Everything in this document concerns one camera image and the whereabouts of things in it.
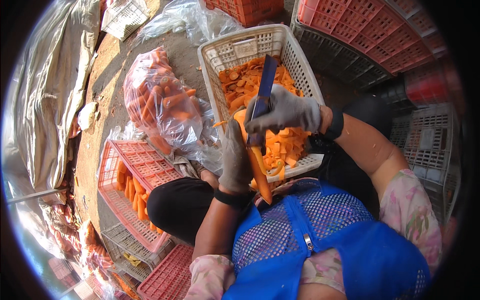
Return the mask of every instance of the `zipper pull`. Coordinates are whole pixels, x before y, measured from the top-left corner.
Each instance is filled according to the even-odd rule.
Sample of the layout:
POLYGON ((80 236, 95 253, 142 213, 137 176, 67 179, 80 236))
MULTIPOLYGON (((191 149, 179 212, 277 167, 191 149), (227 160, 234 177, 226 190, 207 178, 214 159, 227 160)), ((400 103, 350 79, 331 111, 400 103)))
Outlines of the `zipper pull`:
POLYGON ((313 250, 312 240, 310 239, 310 236, 308 235, 308 233, 305 233, 303 235, 303 239, 305 240, 305 244, 307 244, 307 249, 313 250))

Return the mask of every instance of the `gray work glove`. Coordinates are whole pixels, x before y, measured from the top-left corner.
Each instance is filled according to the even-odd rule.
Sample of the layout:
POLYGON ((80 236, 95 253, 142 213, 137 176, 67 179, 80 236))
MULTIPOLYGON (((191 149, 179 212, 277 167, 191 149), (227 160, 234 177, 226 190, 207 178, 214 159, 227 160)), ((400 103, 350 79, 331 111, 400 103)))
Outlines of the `gray work glove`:
POLYGON ((222 145, 223 174, 218 182, 229 191, 246 193, 253 179, 253 172, 240 125, 233 118, 228 121, 224 140, 226 144, 222 145))
POLYGON ((250 101, 245 115, 245 131, 248 133, 265 132, 270 129, 277 134, 285 127, 301 127, 304 131, 317 132, 320 126, 320 106, 311 97, 299 97, 279 84, 272 86, 270 94, 270 112, 252 118, 254 99, 250 101))

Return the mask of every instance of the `black wristband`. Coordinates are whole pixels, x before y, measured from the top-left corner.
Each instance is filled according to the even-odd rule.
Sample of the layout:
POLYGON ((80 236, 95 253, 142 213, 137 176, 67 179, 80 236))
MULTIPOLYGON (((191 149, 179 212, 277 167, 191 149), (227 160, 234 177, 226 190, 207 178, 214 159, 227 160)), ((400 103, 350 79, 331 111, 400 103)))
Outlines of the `black wristband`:
POLYGON ((327 131, 324 134, 324 138, 330 141, 333 141, 342 134, 343 130, 343 112, 335 108, 332 110, 332 124, 328 127, 327 131))
POLYGON ((228 204, 237 209, 243 209, 248 205, 248 203, 250 203, 250 201, 253 199, 255 194, 256 194, 255 192, 250 191, 245 194, 230 195, 217 189, 213 194, 213 196, 217 200, 219 200, 221 203, 228 204))

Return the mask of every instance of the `pink floral sleeve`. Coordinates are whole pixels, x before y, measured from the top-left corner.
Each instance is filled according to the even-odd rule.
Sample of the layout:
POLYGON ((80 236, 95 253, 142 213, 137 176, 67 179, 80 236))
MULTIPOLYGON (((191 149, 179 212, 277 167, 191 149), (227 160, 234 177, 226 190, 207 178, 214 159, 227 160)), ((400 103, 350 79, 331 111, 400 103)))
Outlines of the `pink floral sleeve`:
POLYGON ((192 285, 184 299, 220 300, 235 282, 233 263, 222 255, 197 257, 190 265, 192 285))
POLYGON ((388 184, 380 220, 420 249, 433 275, 442 256, 442 235, 428 195, 410 169, 399 171, 388 184))

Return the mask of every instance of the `blue mesh vest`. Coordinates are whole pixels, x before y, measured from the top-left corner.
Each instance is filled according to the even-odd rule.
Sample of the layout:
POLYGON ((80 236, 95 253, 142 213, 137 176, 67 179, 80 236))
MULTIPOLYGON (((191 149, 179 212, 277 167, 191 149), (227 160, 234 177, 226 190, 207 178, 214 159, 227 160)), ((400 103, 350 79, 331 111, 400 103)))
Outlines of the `blue mesh vest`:
POLYGON ((296 299, 303 262, 329 248, 340 254, 349 300, 415 299, 430 283, 414 244, 347 192, 305 179, 262 213, 251 208, 235 235, 237 279, 222 299, 296 299))

